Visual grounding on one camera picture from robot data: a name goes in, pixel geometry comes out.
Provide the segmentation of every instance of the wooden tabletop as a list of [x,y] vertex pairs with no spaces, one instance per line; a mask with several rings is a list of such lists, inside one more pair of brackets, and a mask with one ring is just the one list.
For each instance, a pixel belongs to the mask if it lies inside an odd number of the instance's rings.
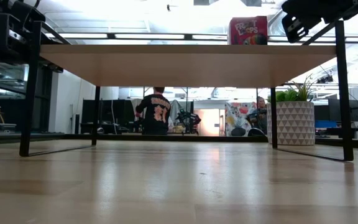
[[335,46],[43,45],[41,56],[96,86],[267,88],[335,57]]

